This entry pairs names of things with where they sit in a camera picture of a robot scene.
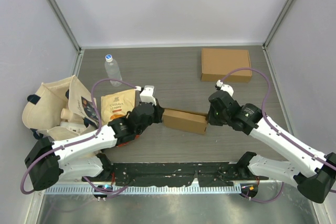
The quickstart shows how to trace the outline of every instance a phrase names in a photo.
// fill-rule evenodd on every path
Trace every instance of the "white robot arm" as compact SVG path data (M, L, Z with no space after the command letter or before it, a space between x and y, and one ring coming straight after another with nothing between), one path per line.
M162 122L164 109L153 96L154 86L145 86L143 89L137 87L136 90L140 91L140 104L127 115L103 126L95 138L67 148L63 146L96 135L97 130L68 140L39 140L25 159L27 168L44 153L52 149L56 151L38 162L29 172L34 190L44 190L58 181L81 179L83 176L102 181L108 179L113 170L111 162L103 153L92 154L132 141L152 123Z
M227 124L236 131L242 131L264 142L288 160L275 161L248 152L238 161L242 169L255 176L277 179L297 187L308 199L322 203L335 182L336 172L317 159L334 166L336 154L325 155L313 149L286 132L267 116L266 119L278 130L274 131L263 117L261 109L249 103L240 106L232 98L234 91L231 86L218 81L216 89L217 91L209 97L211 104L207 116L209 124L218 126ZM313 158L288 142L281 133L312 153Z

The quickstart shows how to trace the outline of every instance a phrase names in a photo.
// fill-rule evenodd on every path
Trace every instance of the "white wall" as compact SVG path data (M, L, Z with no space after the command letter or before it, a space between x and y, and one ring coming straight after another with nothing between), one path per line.
M296 0L269 47L295 135L336 153L336 1ZM326 201L336 222L336 195Z
M70 76L76 52L46 0L0 0L0 7L0 222L22 224L31 197L19 184L36 142L21 120L26 97L41 82Z
M262 43L285 0L56 0L84 47Z

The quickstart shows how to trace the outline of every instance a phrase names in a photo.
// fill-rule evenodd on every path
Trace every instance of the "beige tote bag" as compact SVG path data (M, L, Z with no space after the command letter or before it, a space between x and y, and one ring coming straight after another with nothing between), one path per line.
M91 93L76 76L42 83L36 93L29 95L27 100L22 121L31 129L36 139L50 136L56 141L65 140L91 132L98 125ZM63 109L69 109L76 117L76 123L84 124L86 129L78 133L60 126Z

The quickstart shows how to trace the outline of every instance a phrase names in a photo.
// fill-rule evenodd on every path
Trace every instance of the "cardboard box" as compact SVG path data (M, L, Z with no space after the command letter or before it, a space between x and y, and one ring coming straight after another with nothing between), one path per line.
M206 113L164 109L162 119L166 127L204 135L207 127L206 115Z
M202 49L201 81L218 81L232 70L244 67L251 67L248 50ZM242 70L233 73L226 81L249 82L251 78L252 71Z

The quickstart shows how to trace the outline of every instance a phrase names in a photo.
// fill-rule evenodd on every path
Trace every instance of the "dark gray table surface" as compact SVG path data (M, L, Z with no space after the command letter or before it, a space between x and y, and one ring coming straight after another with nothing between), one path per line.
M261 70L271 80L261 46L226 48L248 49L252 68ZM96 81L107 77L106 54L116 58L124 81L142 87L154 85L155 97L162 107L208 112L208 97L215 91L215 83L201 82L201 47L87 49L79 79L89 90ZM261 76L253 73L251 82L230 85L240 104L253 103L261 107L267 91L267 83ZM109 82L101 83L94 96L100 100L102 95L125 89L128 87L124 85L113 87ZM286 129L273 84L266 112ZM113 162L212 162L237 161L246 151L283 159L261 141L228 126L211 125L205 135L198 135L153 124L137 140L121 148L112 148L106 154Z

